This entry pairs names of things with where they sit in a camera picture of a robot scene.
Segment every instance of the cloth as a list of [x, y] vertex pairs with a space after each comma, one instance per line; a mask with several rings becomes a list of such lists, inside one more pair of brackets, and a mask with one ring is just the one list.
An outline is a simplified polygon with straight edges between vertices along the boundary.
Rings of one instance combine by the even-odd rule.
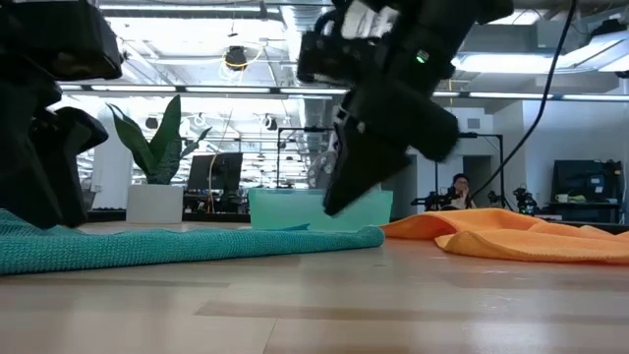
[[140, 266], [378, 247], [375, 226], [355, 233], [198, 229], [93, 235], [38, 229], [0, 210], [0, 274]]
[[503, 209], [430, 211], [381, 228], [386, 237], [434, 240], [443, 251], [464, 256], [629, 265], [629, 232], [612, 235]]

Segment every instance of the teal plastic bin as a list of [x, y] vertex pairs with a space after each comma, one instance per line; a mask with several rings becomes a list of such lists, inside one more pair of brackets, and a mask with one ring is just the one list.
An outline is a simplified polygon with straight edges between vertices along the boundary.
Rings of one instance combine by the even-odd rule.
[[322, 190], [255, 188], [249, 190], [249, 203], [254, 229], [308, 225], [311, 231], [357, 231], [389, 222], [393, 192], [371, 190], [334, 217], [323, 212]]

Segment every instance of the potted plant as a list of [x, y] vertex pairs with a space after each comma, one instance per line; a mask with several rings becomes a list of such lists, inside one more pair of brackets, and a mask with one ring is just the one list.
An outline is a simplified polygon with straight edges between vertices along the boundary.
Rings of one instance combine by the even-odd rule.
[[199, 147], [210, 128], [183, 148], [179, 135], [181, 125], [181, 97], [170, 100], [155, 133], [148, 142], [140, 126], [120, 108], [107, 104], [113, 113], [116, 132], [122, 144], [133, 155], [136, 165], [146, 176], [145, 185], [129, 186], [127, 221], [134, 223], [177, 223], [183, 213], [183, 188], [171, 186], [170, 181], [179, 170], [179, 161]]

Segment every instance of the teal towel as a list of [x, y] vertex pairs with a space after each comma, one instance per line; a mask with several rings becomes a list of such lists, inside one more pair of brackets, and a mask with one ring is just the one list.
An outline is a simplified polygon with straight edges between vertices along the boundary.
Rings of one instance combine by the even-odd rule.
[[0, 274], [140, 266], [378, 247], [375, 226], [356, 233], [198, 229], [94, 235], [41, 230], [0, 210]]

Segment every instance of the person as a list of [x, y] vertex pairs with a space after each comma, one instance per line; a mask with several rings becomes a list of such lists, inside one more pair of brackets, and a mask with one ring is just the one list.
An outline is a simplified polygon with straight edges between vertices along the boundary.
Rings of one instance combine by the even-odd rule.
[[451, 206], [458, 209], [476, 208], [474, 201], [470, 199], [470, 179], [463, 173], [457, 173], [452, 178], [452, 187], [454, 187], [455, 197], [452, 199]]

